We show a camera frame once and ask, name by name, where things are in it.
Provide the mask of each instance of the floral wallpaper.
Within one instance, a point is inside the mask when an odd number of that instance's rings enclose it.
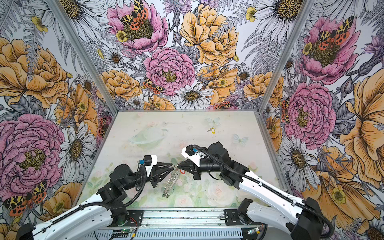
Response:
[[[263,112],[291,190],[318,201],[333,240],[384,238],[383,12],[316,1]]]
[[[123,110],[257,109],[303,2],[60,1]]]
[[[97,90],[45,2],[0,1],[0,239],[76,203],[112,120]]]

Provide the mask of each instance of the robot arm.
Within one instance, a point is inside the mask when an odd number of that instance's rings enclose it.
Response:
[[[113,223],[118,225],[126,223],[127,209],[122,203],[122,200],[127,197],[125,190],[136,187],[139,194],[140,190],[144,188],[145,182],[151,182],[152,186],[156,187],[157,183],[173,170],[172,163],[157,162],[156,155],[144,156],[139,164],[140,170],[137,172],[132,172],[126,164],[117,166],[109,175],[110,182],[100,188],[97,193],[79,206],[47,222],[34,227],[30,224],[23,225],[17,232],[16,239],[76,240],[100,227]]]
[[[182,150],[187,160],[178,168],[190,172],[195,180],[201,179],[202,172],[220,172],[220,178],[229,186],[246,191],[272,207],[261,206],[250,199],[244,199],[238,213],[244,224],[261,222],[285,231],[292,239],[318,240],[330,237],[333,227],[320,211],[318,203],[292,196],[259,178],[247,167],[231,160],[228,151],[220,142],[209,148],[189,145]],[[321,235],[324,223],[330,231]]]

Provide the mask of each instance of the pink peony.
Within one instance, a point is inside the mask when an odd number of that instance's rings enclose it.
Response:
[[[152,57],[144,60],[147,77],[153,84],[163,87],[163,93],[175,95],[185,85],[192,85],[195,81],[195,68],[188,55],[179,53],[172,48],[159,48]]]
[[[0,123],[0,197],[30,193],[46,181],[52,187],[61,176],[60,145],[64,134],[52,121],[24,114]]]
[[[320,147],[335,127],[336,113],[331,106],[332,96],[326,87],[300,83],[290,97],[287,136],[299,138],[310,150]]]
[[[134,5],[130,7],[123,5],[123,8],[116,6],[107,9],[108,24],[111,34],[117,34],[117,43],[123,44],[123,54],[131,56],[140,55],[143,52],[154,51],[160,46],[164,46],[168,40],[168,23],[165,17],[161,18],[153,4],[148,5],[143,0],[144,8],[148,9],[148,19],[140,25],[138,30],[131,30],[125,27],[120,20],[123,16],[132,15]]]
[[[354,32],[356,29],[356,18],[353,19],[351,28],[349,29],[349,37],[341,44],[336,45],[330,43],[325,50],[320,50],[319,33],[321,31],[332,32],[339,28],[342,22],[336,23],[336,19],[332,22],[329,18],[323,17],[315,23],[310,30],[310,35],[306,36],[303,48],[303,54],[299,59],[297,71],[304,76],[309,76],[313,81],[322,81],[325,85],[334,83],[355,62],[358,54],[353,54],[356,49],[356,42],[360,35],[360,31]]]

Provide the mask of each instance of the white daisy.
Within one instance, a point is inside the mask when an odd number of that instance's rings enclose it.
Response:
[[[29,5],[35,10],[35,15],[41,18],[44,26],[51,27],[58,39],[63,36],[63,29],[49,9],[47,0],[30,0]],[[102,39],[101,33],[105,32],[105,8],[102,0],[60,0],[66,14],[69,16],[80,38],[85,42]]]
[[[180,90],[176,90],[177,93],[170,101],[177,109],[204,109],[211,104],[212,98],[207,98],[213,95],[212,88],[201,90],[202,83],[196,84],[193,88],[186,85]]]
[[[369,229],[359,236],[361,240],[384,239],[384,220],[373,218],[369,221]]]
[[[327,0],[324,1],[323,16],[329,16],[329,20],[341,22],[355,16],[358,18],[364,11],[370,12],[377,5],[377,0]]]
[[[281,43],[293,28],[303,0],[258,0],[254,17],[259,20],[256,32],[264,31],[262,38],[271,33],[271,39]]]
[[[144,100],[139,98],[138,96],[132,97],[128,100],[128,105],[136,110],[142,110],[144,107]]]
[[[278,151],[278,158],[284,167],[284,171],[288,173],[291,183],[300,191],[305,188],[310,189],[306,179],[312,187],[317,189],[320,179],[312,170],[311,166],[317,165],[317,159],[306,154],[307,146],[301,142],[299,138],[292,136],[292,139],[284,136],[281,140],[281,146]]]
[[[79,80],[79,84],[88,92],[88,94],[91,94],[96,90],[96,86],[92,81],[91,76],[84,74]]]
[[[69,142],[63,142],[60,146],[60,162],[58,167],[63,168],[63,180],[69,182],[81,182],[91,164],[91,156],[95,151],[95,137],[88,130],[88,124],[81,122],[77,133],[70,126],[68,130]]]
[[[291,53],[290,57],[287,59],[287,62],[285,63],[284,66],[284,73],[289,72],[289,70],[295,65],[296,62],[296,56]]]
[[[248,81],[251,77],[253,77],[254,72],[250,67],[239,67],[237,71],[237,75],[240,78],[240,81]]]
[[[114,68],[120,67],[123,63],[121,51],[117,48],[109,49],[104,52],[104,61]]]
[[[264,119],[268,119],[272,116],[273,106],[269,102],[265,105],[265,109],[263,111]]]

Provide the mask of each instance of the table surface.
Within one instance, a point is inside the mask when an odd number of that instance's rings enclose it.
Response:
[[[156,154],[159,162],[183,161],[181,149],[190,144],[208,147],[220,141],[229,156],[256,175],[279,187],[254,112],[252,111],[144,111],[119,112],[91,171],[78,203],[109,182],[109,174],[120,164],[132,171],[144,155]],[[212,173],[220,178],[219,173]],[[203,173],[201,180],[180,174],[169,198],[162,192],[170,174],[156,188],[147,184],[129,207],[237,207],[244,198],[259,199]],[[127,190],[127,202],[136,194]]]

